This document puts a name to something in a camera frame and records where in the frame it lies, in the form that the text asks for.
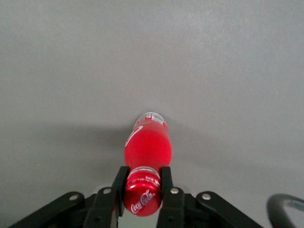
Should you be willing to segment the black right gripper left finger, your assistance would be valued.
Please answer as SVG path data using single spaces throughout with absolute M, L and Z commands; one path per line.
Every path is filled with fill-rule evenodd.
M 124 185 L 129 167 L 120 167 L 111 186 L 85 198 L 68 192 L 17 221 L 11 228 L 116 228 L 123 215 Z

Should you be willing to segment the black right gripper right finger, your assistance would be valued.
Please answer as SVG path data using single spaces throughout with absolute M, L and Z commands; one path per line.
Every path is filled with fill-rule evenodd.
M 175 187 L 171 168 L 161 168 L 162 207 L 158 228 L 260 228 L 257 222 L 212 191 L 195 197 Z

